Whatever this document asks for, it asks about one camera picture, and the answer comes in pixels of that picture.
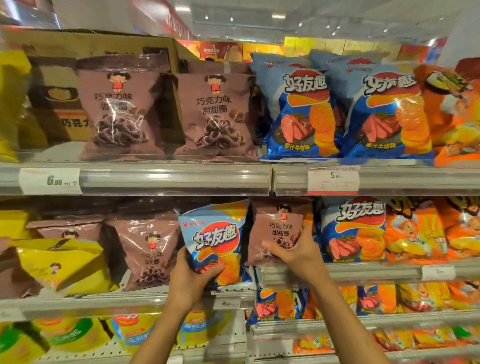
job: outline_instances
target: forearm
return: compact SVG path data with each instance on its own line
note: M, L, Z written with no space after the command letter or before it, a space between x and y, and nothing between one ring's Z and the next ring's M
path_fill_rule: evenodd
M326 268L311 288L341 364L390 364L370 332L355 316Z
M165 364L188 312L168 302L130 364Z

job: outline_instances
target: shelf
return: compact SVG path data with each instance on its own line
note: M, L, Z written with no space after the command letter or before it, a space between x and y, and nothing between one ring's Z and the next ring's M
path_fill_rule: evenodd
M455 267L456 279L467 280L480 277L480 258L450 262ZM421 266L410 264L369 263L329 263L330 276L343 285L362 285L364 283L409 283L421 279ZM305 286L288 270L286 265L257 267L257 277L261 287Z
M251 309L255 305L256 286L252 282L243 289L234 286L205 292L202 306L213 308L217 301L235 302L236 309ZM113 291L78 297L56 297L42 290L36 297L0 300L0 321L31 321L57 317L94 317L162 312L168 286L146 288L139 291Z
M187 364L200 364L205 361L245 360L247 355L247 337L245 332L245 317L241 311L236 311L231 324L222 334L205 345L191 348L174 348L170 358L181 355ZM83 353L69 353L50 350L34 363L72 363L72 364L128 364L132 357L125 352L114 337L104 346Z
M421 327L437 328L445 325L461 325L480 322L480 310L422 312L396 315L359 316L368 330L377 328ZM254 340L297 339L308 334L325 332L325 322L315 320L286 320L259 322L250 326Z
M264 340L255 341L249 345L250 359L254 364L338 364L340 361L334 354L305 355L292 352L293 340ZM401 352L387 352L392 361L400 360L445 360L449 357L478 356L480 345L467 345L455 348L439 348L424 350L404 350Z
M333 164L275 164L273 190L277 196L305 196L308 170ZM428 166L376 167L361 166L359 195L480 195L480 169L435 168Z
M268 195L272 168L265 163L179 160L81 162L83 142L21 154L21 164L0 163L0 195L22 195L20 168L80 169L88 195Z

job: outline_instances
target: person's right hand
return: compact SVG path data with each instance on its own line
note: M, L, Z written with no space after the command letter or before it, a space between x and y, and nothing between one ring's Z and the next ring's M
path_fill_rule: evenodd
M285 249L269 240L262 240L262 247L282 259L293 273L310 285L328 275L320 248L313 241L312 226L307 222L303 223L302 233L293 248Z

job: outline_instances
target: brown cardboard box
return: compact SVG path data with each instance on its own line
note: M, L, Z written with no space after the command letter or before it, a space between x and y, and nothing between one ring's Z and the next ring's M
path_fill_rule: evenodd
M58 31L2 26L5 45L23 49L33 66L28 96L33 112L51 143L88 140L85 114L78 99L75 59L105 54L143 54L168 50L170 68L179 71L179 57L194 59L170 37L141 36L90 30ZM172 88L168 103L176 110L162 120L162 134L174 143L183 141L180 103Z

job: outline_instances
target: price tag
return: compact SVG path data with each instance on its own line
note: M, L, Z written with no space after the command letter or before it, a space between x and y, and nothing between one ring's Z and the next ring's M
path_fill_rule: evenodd
M360 166L315 168L308 171L307 195L358 195Z
M170 357L167 360L167 364L182 364L182 363L183 363L182 354L170 355Z
M238 310L240 309L240 298L231 299L215 299L213 304L214 310Z
M455 267L451 264L435 264L421 268L421 280L454 280L455 277Z
M82 194L79 168L20 168L24 194Z
M26 317L18 307L0 308L0 322L26 321Z

